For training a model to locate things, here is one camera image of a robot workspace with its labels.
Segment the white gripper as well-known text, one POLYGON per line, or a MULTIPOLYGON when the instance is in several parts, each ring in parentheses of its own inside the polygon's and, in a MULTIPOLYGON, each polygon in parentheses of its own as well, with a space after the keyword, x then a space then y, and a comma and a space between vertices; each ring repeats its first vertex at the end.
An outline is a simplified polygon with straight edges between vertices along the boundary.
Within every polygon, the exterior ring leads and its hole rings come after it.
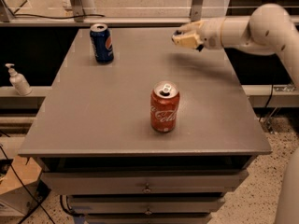
POLYGON ((178 31, 181 35, 173 33, 171 39, 175 45, 196 49, 222 49, 221 29, 225 21, 224 17, 211 18, 206 21, 193 21, 181 25, 178 31))

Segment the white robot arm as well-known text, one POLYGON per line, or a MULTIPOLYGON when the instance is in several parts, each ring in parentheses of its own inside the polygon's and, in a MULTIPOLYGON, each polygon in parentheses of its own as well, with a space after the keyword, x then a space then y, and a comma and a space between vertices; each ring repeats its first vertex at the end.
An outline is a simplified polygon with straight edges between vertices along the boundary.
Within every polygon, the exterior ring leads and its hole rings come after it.
MULTIPOLYGON (((172 41, 189 49, 234 48, 249 54, 276 54, 299 89, 299 32, 289 13, 277 4, 262 5, 248 17, 184 24, 172 41)), ((286 166, 274 224, 299 224, 299 148, 286 166)))

